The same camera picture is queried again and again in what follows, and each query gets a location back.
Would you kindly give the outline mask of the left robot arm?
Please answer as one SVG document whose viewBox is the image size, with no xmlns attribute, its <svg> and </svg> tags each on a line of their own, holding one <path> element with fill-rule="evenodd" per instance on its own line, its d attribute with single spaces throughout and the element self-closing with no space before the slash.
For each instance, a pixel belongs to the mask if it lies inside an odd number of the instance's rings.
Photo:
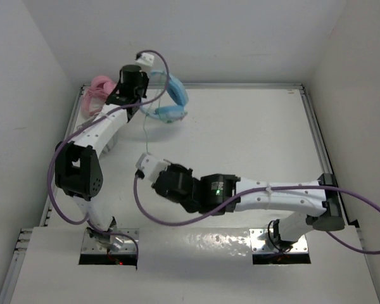
<svg viewBox="0 0 380 304">
<path fill-rule="evenodd" d="M 135 105 L 146 97 L 150 70 L 138 63 L 123 66 L 120 80 L 96 118 L 62 145 L 56 157 L 56 186 L 73 198 L 85 220 L 102 231 L 109 229 L 113 216 L 95 199 L 103 185 L 99 156 L 129 120 L 127 110 L 121 107 Z"/>
</svg>

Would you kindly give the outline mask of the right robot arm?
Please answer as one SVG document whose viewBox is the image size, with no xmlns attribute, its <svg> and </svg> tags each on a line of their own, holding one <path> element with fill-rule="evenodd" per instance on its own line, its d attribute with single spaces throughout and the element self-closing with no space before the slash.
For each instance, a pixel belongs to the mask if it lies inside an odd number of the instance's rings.
<svg viewBox="0 0 380 304">
<path fill-rule="evenodd" d="M 152 188 L 159 196 L 180 204 L 188 213 L 223 215 L 249 210 L 288 211 L 290 216 L 271 220 L 267 239 L 278 250 L 292 247 L 310 231 L 334 232 L 345 227 L 333 174 L 302 184 L 258 182 L 229 174 L 197 179 L 193 171 L 170 164 L 161 171 Z"/>
</svg>

